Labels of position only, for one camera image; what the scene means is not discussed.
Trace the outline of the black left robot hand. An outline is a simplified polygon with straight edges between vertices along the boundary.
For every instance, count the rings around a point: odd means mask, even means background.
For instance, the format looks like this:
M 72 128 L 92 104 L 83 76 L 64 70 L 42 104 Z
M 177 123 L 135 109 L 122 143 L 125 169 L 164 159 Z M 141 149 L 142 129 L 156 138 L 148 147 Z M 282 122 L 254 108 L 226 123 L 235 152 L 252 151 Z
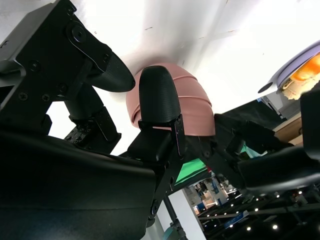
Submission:
M 320 90 L 300 98 L 303 145 L 281 140 L 248 119 L 214 116 L 211 136 L 187 136 L 188 151 L 233 186 L 268 193 L 309 186 L 320 180 Z

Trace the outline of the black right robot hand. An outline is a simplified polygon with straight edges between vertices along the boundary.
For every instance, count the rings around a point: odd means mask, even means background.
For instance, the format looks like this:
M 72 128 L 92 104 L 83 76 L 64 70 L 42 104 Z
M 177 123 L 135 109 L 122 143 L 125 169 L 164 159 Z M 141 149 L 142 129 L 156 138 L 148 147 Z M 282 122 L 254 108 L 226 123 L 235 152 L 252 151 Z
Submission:
M 0 46 L 0 237 L 139 240 L 183 165 L 173 78 L 160 65 L 136 82 L 69 0 L 28 13 Z M 138 87 L 140 132 L 121 134 L 97 89 Z

